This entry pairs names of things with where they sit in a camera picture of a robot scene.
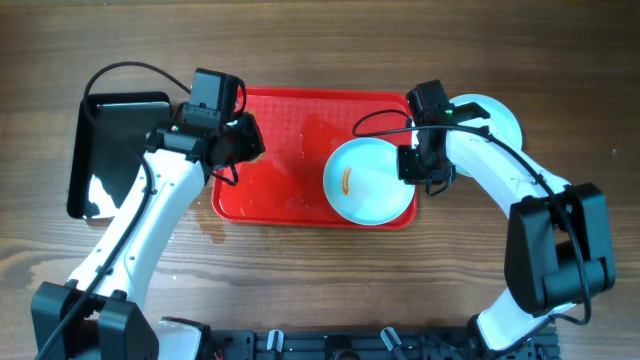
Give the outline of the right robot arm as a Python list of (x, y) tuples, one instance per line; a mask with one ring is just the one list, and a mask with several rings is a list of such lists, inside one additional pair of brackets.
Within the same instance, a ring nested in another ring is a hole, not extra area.
[(546, 171), (500, 133), (487, 107), (453, 104), (438, 80), (406, 99), (405, 128), (417, 142), (397, 150), (399, 179), (435, 196), (464, 168), (508, 218), (506, 288), (470, 319), (465, 357), (496, 359), (556, 320), (587, 324), (593, 297), (616, 278), (604, 194)]

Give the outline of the white plate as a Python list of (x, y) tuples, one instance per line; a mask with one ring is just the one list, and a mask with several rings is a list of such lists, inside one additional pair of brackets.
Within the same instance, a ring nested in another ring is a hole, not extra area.
[(330, 155), (323, 190), (337, 214), (364, 226), (400, 217), (415, 195), (415, 187), (399, 179), (397, 147), (369, 137), (350, 140)]
[(497, 130), (513, 147), (522, 149), (524, 137), (515, 115), (500, 101), (482, 94), (464, 94), (450, 100), (456, 107), (475, 102), (490, 114)]

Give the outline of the white plate top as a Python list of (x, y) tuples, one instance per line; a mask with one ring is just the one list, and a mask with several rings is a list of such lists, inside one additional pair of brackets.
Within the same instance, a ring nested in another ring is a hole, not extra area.
[(450, 100), (456, 107), (475, 102), (490, 114), (497, 130), (513, 147), (522, 149), (524, 137), (515, 115), (500, 101), (482, 94), (464, 94)]

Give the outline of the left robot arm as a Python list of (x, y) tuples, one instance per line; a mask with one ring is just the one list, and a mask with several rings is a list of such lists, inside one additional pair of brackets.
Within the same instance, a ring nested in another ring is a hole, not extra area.
[(209, 326), (142, 313), (153, 272), (178, 221), (219, 170), (265, 150), (240, 78), (197, 69), (190, 98), (148, 132), (138, 178), (93, 252), (63, 285), (31, 304), (40, 359), (221, 359)]

